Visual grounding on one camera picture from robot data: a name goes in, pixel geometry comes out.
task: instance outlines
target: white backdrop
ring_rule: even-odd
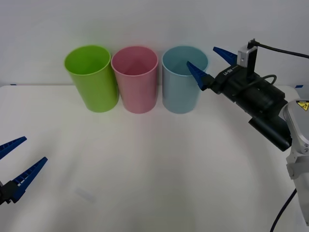
[[[159,55],[194,45],[209,57],[209,73],[227,67],[214,52],[237,52],[253,37],[309,54],[308,0],[1,0],[0,85],[70,84],[63,59],[84,44],[113,53],[143,44]],[[256,71],[278,84],[308,83],[308,60],[259,49]]]

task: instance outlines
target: table surface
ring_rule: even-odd
[[[298,98],[281,87],[288,101]],[[2,232],[267,232],[294,190],[289,154],[223,95],[201,93],[184,115],[142,115],[121,100],[92,113],[74,86],[0,88],[0,144],[28,140],[0,162],[3,183],[49,160]],[[276,231],[308,231],[295,197]]]

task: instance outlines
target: black cable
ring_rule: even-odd
[[[286,203],[283,205],[283,207],[281,208],[280,212],[278,213],[278,215],[277,215],[277,217],[276,217],[274,223],[272,224],[272,227],[271,227],[271,229],[270,229],[270,232],[274,232],[275,227],[276,227],[276,224],[277,224],[277,222],[279,221],[279,219],[280,219],[282,213],[284,212],[284,210],[286,209],[286,207],[289,205],[289,203],[291,202],[291,200],[293,199],[293,197],[296,195],[296,193],[297,193],[297,190],[295,189],[295,190],[292,192],[292,194],[291,194],[291,196],[289,197],[289,199],[288,199],[288,200],[286,201]]]
[[[265,79],[268,79],[268,78],[271,78],[271,77],[274,78],[274,80],[270,83],[271,85],[273,85],[276,82],[276,80],[277,80],[277,76],[276,75],[272,74],[272,75],[263,76],[262,78],[259,78],[259,79],[255,80],[255,81],[252,81],[249,84],[247,84],[245,87],[241,88],[236,94],[233,95],[233,97],[239,95],[242,91],[246,90],[247,88],[249,88],[249,87],[251,87],[253,85],[256,85],[257,83],[259,83],[261,81],[264,81]]]
[[[289,54],[289,55],[293,55],[293,56],[303,57],[303,58],[309,59],[309,56],[306,55],[306,54],[297,53],[297,52],[290,52],[290,51],[286,51],[286,50],[270,47],[270,46],[261,44],[258,41],[255,41],[255,39],[253,39],[253,40],[248,42],[248,48],[250,48],[250,46],[252,46],[252,45],[253,46],[258,46],[258,47],[263,47],[263,48],[266,48],[268,50],[272,50],[272,51],[275,51],[275,52],[281,52],[281,53],[285,53],[285,54]]]

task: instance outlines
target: warning label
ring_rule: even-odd
[[[296,101],[296,103],[303,108],[305,111],[309,108],[309,101]]]

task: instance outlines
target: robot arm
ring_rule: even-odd
[[[309,58],[307,55],[279,50],[252,40],[238,51],[238,55],[214,47],[230,67],[215,78],[203,72],[194,64],[187,67],[201,90],[211,89],[216,94],[223,93],[246,113],[255,129],[269,139],[281,151],[291,147],[287,157],[287,169],[294,181],[300,207],[309,226],[309,101],[287,102],[285,94],[273,86],[275,75],[260,77],[254,72],[257,46],[278,52]],[[270,83],[267,78],[273,77]]]

